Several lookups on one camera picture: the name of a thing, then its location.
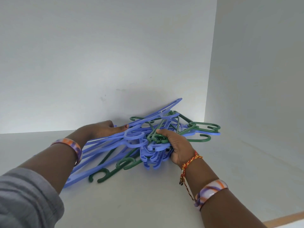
left hand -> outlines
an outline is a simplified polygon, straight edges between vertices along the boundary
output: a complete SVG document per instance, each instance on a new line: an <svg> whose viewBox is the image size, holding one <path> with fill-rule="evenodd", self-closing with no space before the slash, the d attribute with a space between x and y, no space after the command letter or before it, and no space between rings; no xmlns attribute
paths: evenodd
<svg viewBox="0 0 304 228"><path fill-rule="evenodd" d="M114 127L111 120L98 122L85 126L90 131L90 139L97 139L101 137L108 137L116 133L121 133L129 128L129 125Z"/></svg>

gray shirt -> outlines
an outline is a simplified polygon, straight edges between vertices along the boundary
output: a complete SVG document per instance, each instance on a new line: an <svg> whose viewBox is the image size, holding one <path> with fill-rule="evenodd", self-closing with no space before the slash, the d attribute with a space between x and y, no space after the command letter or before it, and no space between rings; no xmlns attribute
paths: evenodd
<svg viewBox="0 0 304 228"><path fill-rule="evenodd" d="M63 202L40 174L15 168L0 176L0 227L49 228L64 213Z"/></svg>

bracelet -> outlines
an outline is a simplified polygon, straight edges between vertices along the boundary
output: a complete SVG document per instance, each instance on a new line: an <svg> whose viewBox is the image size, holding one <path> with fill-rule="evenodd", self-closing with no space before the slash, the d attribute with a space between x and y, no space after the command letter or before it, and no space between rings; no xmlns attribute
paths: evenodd
<svg viewBox="0 0 304 228"><path fill-rule="evenodd" d="M203 158L202 156L200 156L196 151L195 151L195 156L193 158L191 158L188 162L186 162L185 164L183 164L182 168L181 168L181 177L179 179L179 184L180 185L183 185L185 184L185 187L188 191L188 194L190 195L190 197L192 198L192 200L194 201L192 195L190 194L189 190L188 190L188 187L186 185L186 182L185 182L185 169L188 167L188 165L194 160L194 159L197 159L197 158Z"/></svg>
<svg viewBox="0 0 304 228"><path fill-rule="evenodd" d="M222 180L215 180L206 185L201 191L195 196L194 206L201 210L205 202L211 198L217 192L228 188L227 184Z"/></svg>
<svg viewBox="0 0 304 228"><path fill-rule="evenodd" d="M70 146L73 150L75 150L76 155L77 155L77 161L75 163L75 166L80 163L80 161L82 159L82 150L81 150L80 146L76 142L74 142L73 140L68 139L68 138L62 138L62 139L56 140L51 145L54 145L56 143L66 144L66 145Z"/></svg>

